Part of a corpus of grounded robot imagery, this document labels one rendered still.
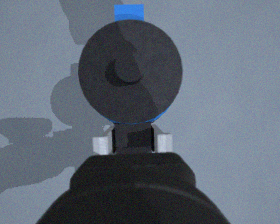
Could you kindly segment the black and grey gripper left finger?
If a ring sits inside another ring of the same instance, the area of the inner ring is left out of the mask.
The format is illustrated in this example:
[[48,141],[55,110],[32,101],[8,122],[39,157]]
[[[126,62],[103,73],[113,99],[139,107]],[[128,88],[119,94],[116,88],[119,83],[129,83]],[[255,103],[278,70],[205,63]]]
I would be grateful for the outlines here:
[[92,138],[93,155],[108,155],[116,151],[115,127],[110,126],[102,135]]

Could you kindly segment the blue and black kettle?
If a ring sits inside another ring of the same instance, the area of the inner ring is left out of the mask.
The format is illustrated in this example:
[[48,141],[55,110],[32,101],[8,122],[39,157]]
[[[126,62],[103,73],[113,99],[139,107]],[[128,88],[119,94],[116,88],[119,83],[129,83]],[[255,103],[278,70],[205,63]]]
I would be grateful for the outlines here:
[[114,5],[114,13],[81,52],[79,84],[88,103],[115,123],[116,154],[152,153],[151,122],[179,93],[181,56],[162,29],[144,21],[143,4]]

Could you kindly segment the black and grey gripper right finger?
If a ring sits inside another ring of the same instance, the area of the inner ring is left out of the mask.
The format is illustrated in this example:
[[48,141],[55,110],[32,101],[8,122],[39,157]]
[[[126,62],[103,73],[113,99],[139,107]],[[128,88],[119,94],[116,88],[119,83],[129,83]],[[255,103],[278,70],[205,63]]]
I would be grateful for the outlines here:
[[151,124],[152,152],[172,152],[172,134],[164,133],[156,124]]

